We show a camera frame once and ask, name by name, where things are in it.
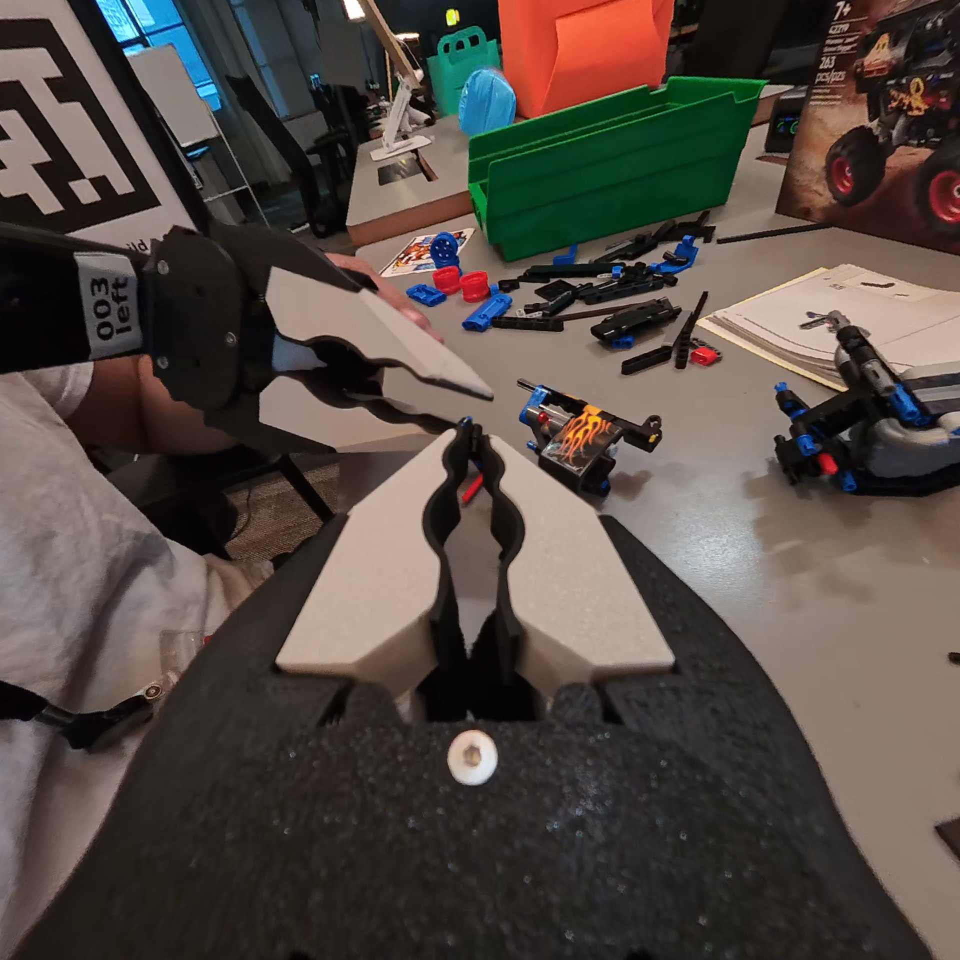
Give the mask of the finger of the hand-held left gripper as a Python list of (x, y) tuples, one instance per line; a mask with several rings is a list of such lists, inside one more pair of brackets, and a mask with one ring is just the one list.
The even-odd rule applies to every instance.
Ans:
[(401, 368), (422, 383), (477, 400), (495, 397), (465, 361), (368, 289), (351, 292), (271, 267), (265, 302), (283, 342), (314, 354), (336, 344), (377, 369)]
[(276, 333), (270, 362), (275, 378), (259, 395), (260, 424), (339, 452), (415, 448), (445, 431), (375, 394), (378, 373), (399, 368), (430, 386), (458, 387), (458, 357), (423, 333), (328, 333), (308, 342)]

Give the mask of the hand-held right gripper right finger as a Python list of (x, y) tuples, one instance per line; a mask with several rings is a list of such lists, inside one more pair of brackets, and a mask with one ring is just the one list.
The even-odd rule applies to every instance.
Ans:
[(484, 435), (471, 508), (471, 710), (539, 714), (562, 688), (676, 666), (594, 507)]

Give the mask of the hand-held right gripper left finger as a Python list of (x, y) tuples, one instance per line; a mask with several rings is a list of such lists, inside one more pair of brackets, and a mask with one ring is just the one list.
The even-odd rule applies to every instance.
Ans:
[(378, 685), (393, 698), (436, 670), (462, 680), (467, 652), (446, 543), (471, 460), (472, 429), (450, 429), (349, 510), (278, 671)]

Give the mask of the small black lego pin piece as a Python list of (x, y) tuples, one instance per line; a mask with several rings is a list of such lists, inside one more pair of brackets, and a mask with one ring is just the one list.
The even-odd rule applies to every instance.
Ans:
[(484, 468), (481, 456), (483, 429), (472, 417), (458, 422), (458, 436), (465, 443), (462, 467), (459, 469), (457, 498), (461, 507), (468, 507), (484, 488)]

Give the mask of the black blue lego chassis assembly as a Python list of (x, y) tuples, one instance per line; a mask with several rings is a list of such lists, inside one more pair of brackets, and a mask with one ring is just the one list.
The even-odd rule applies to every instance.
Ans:
[(789, 433), (774, 438), (787, 480), (824, 478), (858, 497), (924, 498), (959, 486), (958, 361), (904, 373), (869, 334), (838, 311), (824, 316), (846, 390), (810, 406), (786, 383), (775, 386)]

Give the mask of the lego sticker sheet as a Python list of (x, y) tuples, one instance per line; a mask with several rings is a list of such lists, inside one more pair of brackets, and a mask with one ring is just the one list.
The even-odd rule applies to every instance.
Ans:
[[(456, 230), (443, 230), (456, 234), (459, 237), (460, 249), (470, 242), (475, 234), (475, 227), (465, 227)], [(441, 231), (430, 234), (414, 236), (402, 250), (390, 260), (390, 263), (380, 271), (380, 276), (385, 279), (404, 277), (414, 274), (432, 274), (435, 270), (434, 264), (430, 259), (428, 248), (430, 241)]]

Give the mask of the flame print lego assembly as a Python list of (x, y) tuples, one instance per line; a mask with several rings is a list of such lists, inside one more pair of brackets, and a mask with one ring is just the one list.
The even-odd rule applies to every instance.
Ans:
[(663, 438), (656, 414), (635, 423), (545, 385), (518, 379), (517, 386), (529, 395), (519, 415), (532, 434), (528, 450), (542, 470), (578, 496), (609, 495), (619, 444), (652, 452)]

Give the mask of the lego set box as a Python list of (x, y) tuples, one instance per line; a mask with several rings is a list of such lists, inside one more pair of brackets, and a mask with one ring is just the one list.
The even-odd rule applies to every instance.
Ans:
[(776, 213), (959, 252), (959, 3), (832, 2)]

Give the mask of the whiteboard on stand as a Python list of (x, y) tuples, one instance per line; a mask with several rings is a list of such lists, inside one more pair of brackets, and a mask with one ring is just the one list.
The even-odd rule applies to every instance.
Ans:
[(149, 47), (127, 59), (181, 151), (209, 212), (231, 225), (268, 224), (234, 148), (175, 47)]

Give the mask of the light blue plastic bag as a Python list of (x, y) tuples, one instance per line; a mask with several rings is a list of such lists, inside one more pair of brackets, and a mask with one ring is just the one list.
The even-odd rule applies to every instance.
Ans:
[(460, 129), (468, 138), (512, 126), (517, 113), (516, 92), (499, 68), (486, 65), (470, 73), (458, 111)]

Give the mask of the black white marker board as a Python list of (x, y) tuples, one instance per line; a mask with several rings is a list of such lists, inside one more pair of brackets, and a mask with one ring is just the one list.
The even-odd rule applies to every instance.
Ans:
[(148, 253), (208, 209), (95, 2), (1, 3), (1, 220)]

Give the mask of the teal carrier bag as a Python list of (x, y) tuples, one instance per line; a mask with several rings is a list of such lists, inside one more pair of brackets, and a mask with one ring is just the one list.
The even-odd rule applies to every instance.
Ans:
[(440, 116), (458, 114), (464, 85), (474, 71), (501, 66), (499, 43), (480, 27), (458, 30), (438, 41), (437, 54), (427, 59), (427, 66)]

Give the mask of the green plastic bin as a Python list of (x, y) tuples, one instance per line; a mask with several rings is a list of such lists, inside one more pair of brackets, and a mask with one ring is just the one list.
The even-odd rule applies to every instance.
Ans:
[(723, 206), (765, 87), (675, 76), (478, 134), (477, 225), (513, 262)]

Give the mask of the small device green display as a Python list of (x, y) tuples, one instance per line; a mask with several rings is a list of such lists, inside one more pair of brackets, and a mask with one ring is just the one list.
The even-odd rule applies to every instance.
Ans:
[(782, 92), (776, 98), (764, 145), (767, 154), (789, 155), (791, 153), (808, 92), (807, 85), (797, 85)]

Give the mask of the blue lego bracket piece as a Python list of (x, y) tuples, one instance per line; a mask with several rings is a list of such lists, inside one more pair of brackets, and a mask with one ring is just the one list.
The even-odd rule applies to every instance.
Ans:
[(695, 240), (693, 234), (685, 234), (674, 250), (667, 250), (661, 261), (650, 264), (650, 273), (660, 277), (675, 277), (689, 270), (700, 252)]

